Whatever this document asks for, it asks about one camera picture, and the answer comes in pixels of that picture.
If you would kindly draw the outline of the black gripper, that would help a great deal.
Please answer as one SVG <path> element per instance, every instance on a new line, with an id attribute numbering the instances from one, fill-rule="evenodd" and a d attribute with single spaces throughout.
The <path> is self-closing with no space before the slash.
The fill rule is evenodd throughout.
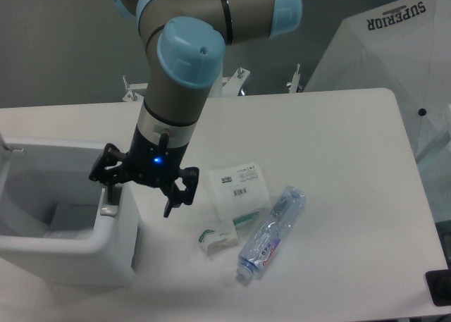
<path id="1" fill-rule="evenodd" d="M 199 183 L 199 168 L 180 168 L 188 144 L 167 148 L 160 152 L 158 144 L 150 142 L 135 128 L 128 153 L 108 143 L 94 162 L 89 179 L 106 187 L 107 203 L 116 202 L 116 185 L 135 181 L 157 188 L 167 197 L 163 217 L 168 218 L 173 208 L 191 205 Z"/>

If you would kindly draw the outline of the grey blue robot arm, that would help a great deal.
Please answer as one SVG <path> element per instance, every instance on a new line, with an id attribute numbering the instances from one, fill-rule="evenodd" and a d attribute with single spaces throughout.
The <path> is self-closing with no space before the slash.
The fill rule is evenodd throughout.
<path id="1" fill-rule="evenodd" d="M 89 177 L 106 187 L 111 204 L 119 184 L 158 188 L 169 214 L 194 200 L 199 169 L 181 162 L 226 47 L 295 30 L 302 0 L 113 1 L 137 21 L 150 79 L 129 150 L 107 144 Z"/>

